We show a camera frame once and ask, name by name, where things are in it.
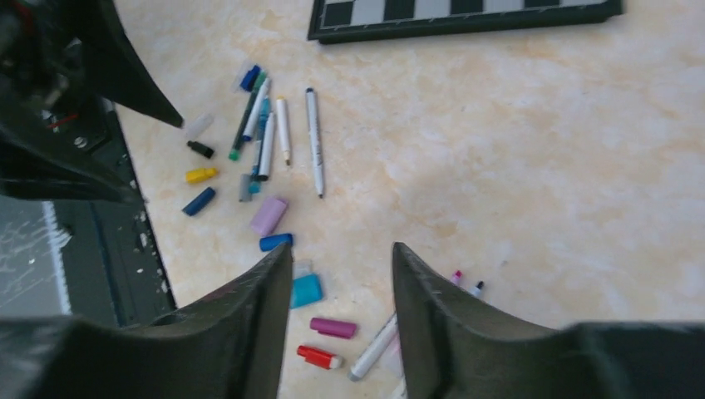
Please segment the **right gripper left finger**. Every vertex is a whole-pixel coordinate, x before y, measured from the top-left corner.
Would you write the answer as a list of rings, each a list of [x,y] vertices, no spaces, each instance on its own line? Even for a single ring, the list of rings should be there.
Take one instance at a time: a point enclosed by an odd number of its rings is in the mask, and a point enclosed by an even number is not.
[[[275,398],[293,285],[288,244],[145,326],[1,322],[4,398]]]

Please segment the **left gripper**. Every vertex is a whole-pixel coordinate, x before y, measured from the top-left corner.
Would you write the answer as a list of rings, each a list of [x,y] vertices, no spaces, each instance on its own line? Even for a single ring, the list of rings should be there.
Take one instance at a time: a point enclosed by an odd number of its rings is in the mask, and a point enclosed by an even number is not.
[[[111,139],[104,100],[184,125],[127,38],[114,2],[1,3],[2,195],[136,202],[129,183],[84,154]]]

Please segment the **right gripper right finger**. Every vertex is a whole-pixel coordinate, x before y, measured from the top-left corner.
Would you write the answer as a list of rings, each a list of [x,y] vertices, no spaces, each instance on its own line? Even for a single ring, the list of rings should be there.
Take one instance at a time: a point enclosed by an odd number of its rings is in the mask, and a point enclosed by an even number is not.
[[[582,322],[551,329],[471,296],[392,248],[410,398],[701,398],[704,326]]]

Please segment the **thick blue whiteboard marker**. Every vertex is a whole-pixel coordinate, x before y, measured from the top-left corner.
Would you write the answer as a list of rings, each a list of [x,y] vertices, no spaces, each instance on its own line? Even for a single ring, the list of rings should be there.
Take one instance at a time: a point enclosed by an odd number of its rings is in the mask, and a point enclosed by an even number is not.
[[[484,281],[479,281],[477,284],[475,284],[473,287],[469,289],[469,294],[473,296],[474,298],[479,298],[483,292],[483,289],[485,287],[485,282]]]

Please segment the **purple highlighter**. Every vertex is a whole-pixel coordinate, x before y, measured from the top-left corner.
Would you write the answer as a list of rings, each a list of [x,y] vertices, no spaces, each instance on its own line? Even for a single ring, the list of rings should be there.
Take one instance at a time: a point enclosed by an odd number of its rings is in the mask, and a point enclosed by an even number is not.
[[[451,276],[451,278],[450,278],[450,281],[451,281],[454,285],[458,286],[458,285],[461,284],[462,278],[463,278],[463,272],[460,271],[460,270],[457,270],[457,271],[455,271],[455,272],[452,274],[452,276]]]

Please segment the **red pen cap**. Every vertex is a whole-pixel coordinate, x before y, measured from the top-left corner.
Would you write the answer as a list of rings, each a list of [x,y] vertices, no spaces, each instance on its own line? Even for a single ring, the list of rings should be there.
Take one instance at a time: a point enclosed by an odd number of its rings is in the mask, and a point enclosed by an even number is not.
[[[317,347],[300,345],[298,346],[296,353],[306,363],[325,370],[338,369],[343,364],[343,358],[339,355],[324,351],[323,349]]]

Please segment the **light blue highlighter cap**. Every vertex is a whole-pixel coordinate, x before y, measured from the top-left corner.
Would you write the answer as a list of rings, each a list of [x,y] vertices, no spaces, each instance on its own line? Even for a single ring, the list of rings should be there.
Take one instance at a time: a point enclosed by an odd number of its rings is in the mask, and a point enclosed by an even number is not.
[[[305,307],[323,298],[323,287],[317,274],[310,273],[293,280],[290,309]]]

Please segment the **magenta pen cap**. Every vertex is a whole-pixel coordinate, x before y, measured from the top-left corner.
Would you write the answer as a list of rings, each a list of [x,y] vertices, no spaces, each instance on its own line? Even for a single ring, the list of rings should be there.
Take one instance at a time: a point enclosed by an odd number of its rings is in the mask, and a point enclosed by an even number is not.
[[[341,339],[352,339],[357,333],[357,324],[330,318],[312,318],[309,327],[315,332]]]

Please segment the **purple highlighter cap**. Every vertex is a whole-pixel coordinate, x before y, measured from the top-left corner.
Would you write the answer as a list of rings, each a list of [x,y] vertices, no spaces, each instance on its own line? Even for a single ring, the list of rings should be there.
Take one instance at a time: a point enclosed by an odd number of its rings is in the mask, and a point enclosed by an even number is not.
[[[249,227],[260,237],[274,232],[288,208],[288,201],[271,196],[263,201],[249,223]]]

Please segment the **clear teal pen cap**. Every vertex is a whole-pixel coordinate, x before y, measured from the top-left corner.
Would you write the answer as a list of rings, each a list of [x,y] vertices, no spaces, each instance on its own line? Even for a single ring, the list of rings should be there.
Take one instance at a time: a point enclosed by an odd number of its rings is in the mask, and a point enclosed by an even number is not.
[[[186,140],[197,140],[214,123],[211,113],[204,113],[193,119],[185,128]]]

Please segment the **grey marker cap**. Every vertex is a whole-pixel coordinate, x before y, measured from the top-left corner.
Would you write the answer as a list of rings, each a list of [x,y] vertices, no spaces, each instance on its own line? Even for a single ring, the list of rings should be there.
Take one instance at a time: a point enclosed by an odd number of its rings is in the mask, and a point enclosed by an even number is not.
[[[252,200],[250,185],[251,175],[242,174],[239,179],[239,202],[250,202]]]

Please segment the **green pen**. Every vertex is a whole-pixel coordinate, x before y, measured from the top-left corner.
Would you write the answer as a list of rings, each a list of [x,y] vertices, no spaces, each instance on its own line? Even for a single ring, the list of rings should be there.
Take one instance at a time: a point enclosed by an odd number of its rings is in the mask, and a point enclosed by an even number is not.
[[[244,109],[244,113],[239,125],[239,128],[236,132],[234,142],[231,146],[230,152],[229,152],[229,159],[232,161],[237,161],[240,157],[240,150],[244,144],[245,141],[243,141],[243,133],[244,133],[244,128],[247,124],[247,121],[249,119],[250,112],[252,110],[255,97],[257,94],[257,90],[259,89],[259,86],[262,84],[262,81],[264,78],[267,77],[267,72],[263,71],[261,69],[261,73],[259,74],[259,77],[257,78],[253,90],[250,92],[249,100],[247,103],[247,106]]]

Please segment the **grey white marker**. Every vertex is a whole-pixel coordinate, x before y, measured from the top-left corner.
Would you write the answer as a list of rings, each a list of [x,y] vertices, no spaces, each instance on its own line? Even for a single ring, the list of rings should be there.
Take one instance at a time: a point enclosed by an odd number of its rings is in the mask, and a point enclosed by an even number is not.
[[[397,335],[397,330],[397,313],[394,313],[350,367],[348,379],[351,382],[359,382],[368,374]]]

